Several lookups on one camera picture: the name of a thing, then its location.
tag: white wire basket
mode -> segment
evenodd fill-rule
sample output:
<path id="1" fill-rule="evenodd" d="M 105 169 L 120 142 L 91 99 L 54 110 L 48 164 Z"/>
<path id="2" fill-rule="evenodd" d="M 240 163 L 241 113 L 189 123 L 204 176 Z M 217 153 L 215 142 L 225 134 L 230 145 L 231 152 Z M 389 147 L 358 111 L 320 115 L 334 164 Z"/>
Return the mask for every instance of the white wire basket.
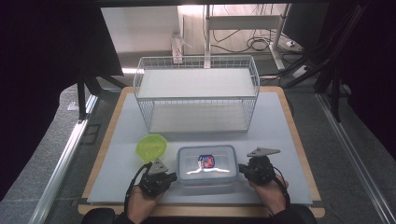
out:
<path id="1" fill-rule="evenodd" d="M 174 59 L 141 58 L 136 70 L 134 95 L 150 133 L 248 131 L 260 89 L 251 56 Z"/>

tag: clear plastic container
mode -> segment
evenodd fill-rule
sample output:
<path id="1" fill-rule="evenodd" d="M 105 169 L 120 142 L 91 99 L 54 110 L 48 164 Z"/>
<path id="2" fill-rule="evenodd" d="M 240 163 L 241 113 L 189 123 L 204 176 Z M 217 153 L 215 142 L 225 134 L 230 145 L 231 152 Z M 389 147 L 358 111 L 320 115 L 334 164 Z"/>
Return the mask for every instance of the clear plastic container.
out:
<path id="1" fill-rule="evenodd" d="M 182 147 L 177 153 L 177 177 L 182 184 L 231 183 L 238 174 L 232 146 Z"/>

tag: wooden edge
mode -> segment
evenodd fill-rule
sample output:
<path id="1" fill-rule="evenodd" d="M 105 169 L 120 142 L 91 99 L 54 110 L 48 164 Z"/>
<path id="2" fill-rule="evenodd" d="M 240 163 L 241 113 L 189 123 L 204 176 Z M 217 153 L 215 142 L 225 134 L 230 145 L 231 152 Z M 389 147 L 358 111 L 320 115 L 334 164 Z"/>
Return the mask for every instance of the wooden edge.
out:
<path id="1" fill-rule="evenodd" d="M 296 125 L 294 123 L 293 117 L 290 112 L 289 103 L 286 99 L 285 92 L 280 87 L 260 87 L 260 91 L 272 91 L 276 92 L 279 96 L 280 103 L 283 107 L 283 112 L 286 117 L 286 122 L 289 125 L 291 137 L 293 139 L 294 146 L 296 148 L 298 158 L 300 159 L 300 163 L 303 167 L 305 178 L 312 196 L 313 201 L 321 202 L 320 194 L 318 191 L 317 184 L 315 182 L 314 176 L 312 175 L 311 167 L 309 166 L 308 159 L 306 158 L 305 151 L 303 148 L 303 144 L 300 139 L 300 135 L 298 134 Z M 314 213 L 315 217 L 324 217 L 325 210 L 324 207 L 309 207 L 311 211 Z"/>
<path id="2" fill-rule="evenodd" d="M 95 164 L 92 167 L 91 175 L 88 179 L 87 185 L 82 194 L 82 198 L 88 198 L 91 193 L 93 183 L 96 177 L 99 175 L 99 171 L 102 167 L 103 161 L 105 159 L 105 155 L 107 153 L 107 149 L 111 142 L 111 137 L 115 131 L 117 120 L 119 119 L 120 112 L 122 110 L 122 105 L 125 101 L 127 94 L 133 91 L 134 89 L 132 87 L 126 87 L 121 92 L 120 99 L 118 100 L 113 116 L 111 117 L 103 143 L 101 145 L 101 148 L 99 149 Z M 315 179 L 312 175 L 308 160 L 305 156 L 305 152 L 300 140 L 300 136 L 297 132 L 297 128 L 295 127 L 294 120 L 291 116 L 285 93 L 279 87 L 260 87 L 260 91 L 276 92 L 278 94 L 283 111 L 285 113 L 286 121 L 290 128 L 291 137 L 296 147 L 297 154 L 300 158 L 300 162 L 303 166 L 305 178 L 307 179 L 308 187 L 310 189 L 312 199 L 314 201 L 321 201 L 320 195 L 318 193 L 318 188 L 315 183 Z M 82 215 L 85 215 L 90 210 L 99 207 L 112 208 L 116 212 L 116 214 L 120 214 L 123 211 L 123 205 L 91 205 L 91 204 L 79 204 L 78 211 Z M 310 209 L 315 217 L 324 217 L 325 215 L 324 208 L 310 207 Z M 240 206 L 240 205 L 238 206 L 158 205 L 151 215 L 154 217 L 169 217 L 169 216 L 174 216 L 175 213 L 177 213 L 177 215 L 181 217 L 268 217 L 269 216 L 268 210 L 265 209 L 264 207 Z"/>
<path id="3" fill-rule="evenodd" d="M 81 214 L 88 213 L 93 208 L 103 207 L 82 204 L 78 207 Z M 123 206 L 110 205 L 116 214 L 123 212 Z M 196 205 L 157 205 L 151 213 L 152 217 L 269 217 L 270 212 L 262 206 L 196 206 Z"/>

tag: label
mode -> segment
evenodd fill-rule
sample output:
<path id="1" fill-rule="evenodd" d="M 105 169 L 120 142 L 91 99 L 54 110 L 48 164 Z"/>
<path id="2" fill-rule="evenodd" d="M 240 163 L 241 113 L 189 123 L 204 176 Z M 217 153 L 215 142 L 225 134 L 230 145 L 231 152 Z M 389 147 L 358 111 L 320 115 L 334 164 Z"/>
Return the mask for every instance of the label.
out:
<path id="1" fill-rule="evenodd" d="M 198 163 L 201 169 L 215 167 L 215 157 L 213 155 L 200 155 Z"/>

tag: container lid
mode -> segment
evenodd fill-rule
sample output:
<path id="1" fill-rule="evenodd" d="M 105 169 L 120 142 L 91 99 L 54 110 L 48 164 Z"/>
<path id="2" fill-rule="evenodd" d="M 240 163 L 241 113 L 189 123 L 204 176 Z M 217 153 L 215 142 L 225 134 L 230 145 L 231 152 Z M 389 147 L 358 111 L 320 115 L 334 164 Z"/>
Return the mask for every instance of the container lid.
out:
<path id="1" fill-rule="evenodd" d="M 160 158 L 166 150 L 167 141 L 159 134 L 149 134 L 136 146 L 136 154 L 143 162 L 155 161 Z"/>
<path id="2" fill-rule="evenodd" d="M 232 146 L 182 147 L 177 153 L 177 177 L 185 184 L 218 184 L 238 176 Z"/>

